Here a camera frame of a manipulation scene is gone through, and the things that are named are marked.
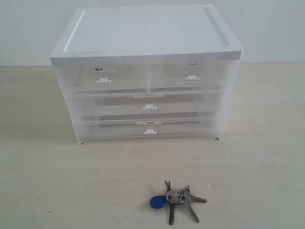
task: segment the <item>white wall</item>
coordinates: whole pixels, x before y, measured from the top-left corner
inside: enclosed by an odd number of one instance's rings
[[[305,62],[304,0],[0,0],[0,66],[50,65],[76,8],[212,3],[244,47],[244,62]]]

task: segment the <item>bunch of keys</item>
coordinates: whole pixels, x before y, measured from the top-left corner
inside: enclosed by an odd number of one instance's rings
[[[169,224],[174,224],[174,212],[175,205],[181,205],[186,208],[191,216],[194,218],[196,223],[199,223],[199,218],[196,215],[194,209],[191,206],[191,203],[206,203],[206,199],[195,197],[190,194],[190,186],[187,185],[179,190],[172,190],[170,181],[165,181],[166,193],[165,196],[155,196],[151,199],[150,205],[153,208],[163,208],[167,203],[170,205],[170,218]]]

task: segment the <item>beige tabletop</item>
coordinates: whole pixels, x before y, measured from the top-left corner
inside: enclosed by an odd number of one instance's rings
[[[303,229],[305,64],[242,65],[221,141],[83,146],[51,67],[0,68],[0,228],[169,228],[165,180],[208,200],[175,228]]]

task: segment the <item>plastic drawer unit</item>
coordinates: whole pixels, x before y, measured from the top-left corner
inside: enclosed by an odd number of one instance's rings
[[[213,5],[79,9],[51,61],[79,144],[220,139],[243,48]]]

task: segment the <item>blue key fob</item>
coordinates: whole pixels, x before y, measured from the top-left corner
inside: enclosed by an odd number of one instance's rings
[[[166,196],[155,196],[149,202],[152,208],[160,209],[167,204]]]

